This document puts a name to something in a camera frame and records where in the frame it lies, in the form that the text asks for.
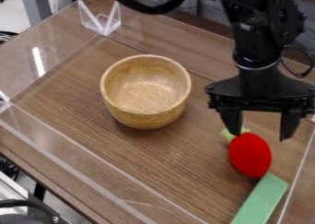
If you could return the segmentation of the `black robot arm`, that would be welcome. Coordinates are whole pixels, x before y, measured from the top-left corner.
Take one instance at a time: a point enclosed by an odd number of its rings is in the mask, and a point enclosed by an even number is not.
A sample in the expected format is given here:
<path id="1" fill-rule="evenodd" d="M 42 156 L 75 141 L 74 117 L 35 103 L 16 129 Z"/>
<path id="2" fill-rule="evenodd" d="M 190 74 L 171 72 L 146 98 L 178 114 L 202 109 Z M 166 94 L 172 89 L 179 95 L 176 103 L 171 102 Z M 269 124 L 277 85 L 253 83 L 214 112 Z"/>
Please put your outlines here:
<path id="1" fill-rule="evenodd" d="M 309 71 L 282 72 L 283 50 L 297 44 L 306 16 L 294 0 L 221 0 L 234 31 L 235 77 L 206 87 L 210 107 L 229 131 L 242 133 L 243 112 L 281 114 L 279 139 L 294 136 L 301 120 L 315 113 L 315 85 Z"/>

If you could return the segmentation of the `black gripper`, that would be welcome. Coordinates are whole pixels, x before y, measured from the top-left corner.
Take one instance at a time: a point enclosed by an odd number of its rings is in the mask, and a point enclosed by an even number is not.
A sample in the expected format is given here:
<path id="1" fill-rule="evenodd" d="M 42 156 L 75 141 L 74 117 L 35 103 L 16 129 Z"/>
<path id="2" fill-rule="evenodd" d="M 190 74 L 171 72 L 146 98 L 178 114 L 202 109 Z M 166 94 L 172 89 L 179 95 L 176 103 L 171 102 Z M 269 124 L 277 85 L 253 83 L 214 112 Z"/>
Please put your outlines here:
<path id="1" fill-rule="evenodd" d="M 287 77 L 277 64 L 262 68 L 238 65 L 235 77 L 206 87 L 210 108 L 221 114 L 229 132 L 238 136 L 243 128 L 243 111 L 278 112 L 279 140 L 294 136 L 301 118 L 315 113 L 315 90 L 307 82 Z"/>

